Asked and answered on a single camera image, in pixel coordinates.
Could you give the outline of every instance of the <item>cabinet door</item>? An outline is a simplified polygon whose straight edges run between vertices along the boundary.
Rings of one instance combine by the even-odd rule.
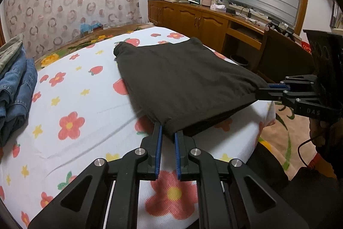
[[[162,5],[162,25],[173,31],[178,31],[179,10],[172,3]]]
[[[180,7],[179,11],[179,33],[188,37],[198,37],[198,12],[188,7]]]
[[[228,22],[227,19],[203,13],[198,27],[198,38],[205,46],[220,53],[224,45]]]
[[[155,26],[161,26],[161,7],[160,4],[151,0],[148,2],[148,17],[149,21]]]

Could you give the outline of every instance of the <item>black cable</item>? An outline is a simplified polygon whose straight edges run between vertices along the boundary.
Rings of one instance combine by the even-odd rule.
[[[321,133],[319,133],[317,136],[315,136],[315,137],[313,137],[313,138],[310,138],[310,139],[306,140],[305,142],[303,142],[303,143],[301,143],[301,144],[299,145],[299,147],[298,147],[298,155],[299,155],[300,160],[302,161],[302,163],[303,163],[306,167],[308,167],[308,165],[305,163],[305,161],[304,161],[303,158],[301,157],[300,148],[301,148],[303,145],[307,144],[308,142],[310,142],[310,141],[312,141],[312,140],[314,140],[314,139],[317,139],[318,137],[322,136],[323,134],[325,135],[325,133],[326,133],[328,130],[330,130],[331,126],[332,126],[332,125],[328,126],[328,127],[325,128]]]

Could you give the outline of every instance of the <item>white bedsheet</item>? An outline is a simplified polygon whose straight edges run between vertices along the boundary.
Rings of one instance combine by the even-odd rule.
[[[122,157],[151,129],[117,82],[114,43],[127,38],[139,46],[188,40],[149,28],[104,40],[39,71],[28,122],[4,147],[0,165],[0,197],[23,228],[92,161]],[[274,118],[273,103],[258,101],[194,139],[217,159],[246,162],[263,124]],[[140,184],[138,228],[186,228],[198,218],[196,185],[177,181],[174,153],[164,137],[159,179]]]

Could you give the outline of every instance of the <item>wooden dresser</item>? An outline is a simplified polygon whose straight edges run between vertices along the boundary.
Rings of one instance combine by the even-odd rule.
[[[197,37],[219,53],[236,53],[239,41],[258,50],[264,28],[246,22],[244,17],[210,10],[193,4],[171,3],[164,0],[148,1],[149,20],[188,37]]]

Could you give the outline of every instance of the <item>trash can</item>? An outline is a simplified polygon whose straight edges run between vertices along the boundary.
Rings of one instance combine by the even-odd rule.
[[[249,67],[249,62],[240,55],[231,55],[230,59],[234,61],[235,63],[237,63],[238,65],[243,66],[244,68]]]

